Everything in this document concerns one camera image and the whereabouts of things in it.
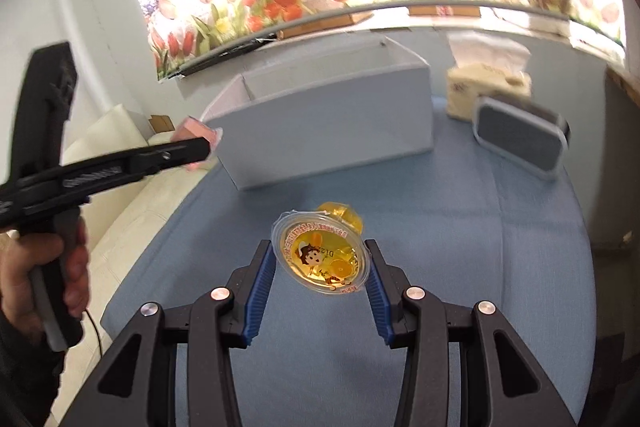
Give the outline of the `person left hand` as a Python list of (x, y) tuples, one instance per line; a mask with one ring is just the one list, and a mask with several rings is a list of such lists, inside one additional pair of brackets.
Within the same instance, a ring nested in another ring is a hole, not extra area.
[(44, 336), (43, 321), (52, 315), (52, 299), (74, 319), (90, 300), (87, 228), (75, 225), (74, 247), (55, 234), (19, 235), (1, 253), (1, 311), (14, 329), (35, 345)]

